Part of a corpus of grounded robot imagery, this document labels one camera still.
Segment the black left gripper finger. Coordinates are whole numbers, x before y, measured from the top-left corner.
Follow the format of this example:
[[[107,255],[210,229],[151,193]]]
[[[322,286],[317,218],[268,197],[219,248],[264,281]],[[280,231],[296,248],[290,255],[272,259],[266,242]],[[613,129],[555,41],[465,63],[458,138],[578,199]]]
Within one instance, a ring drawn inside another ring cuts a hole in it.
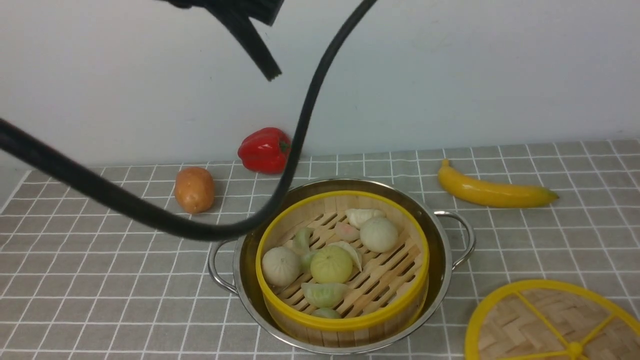
[[[206,0],[207,9],[226,27],[269,82],[282,74],[252,19],[271,27],[283,0]]]

